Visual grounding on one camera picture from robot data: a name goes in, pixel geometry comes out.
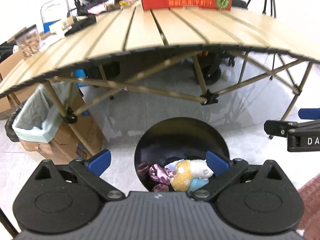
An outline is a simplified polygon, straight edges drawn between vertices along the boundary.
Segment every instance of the plush toy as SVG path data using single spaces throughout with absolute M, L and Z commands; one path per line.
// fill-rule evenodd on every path
M 176 164 L 176 174 L 171 178 L 175 191 L 188 191 L 193 178 L 208 179 L 213 171 L 205 160 L 184 160 Z

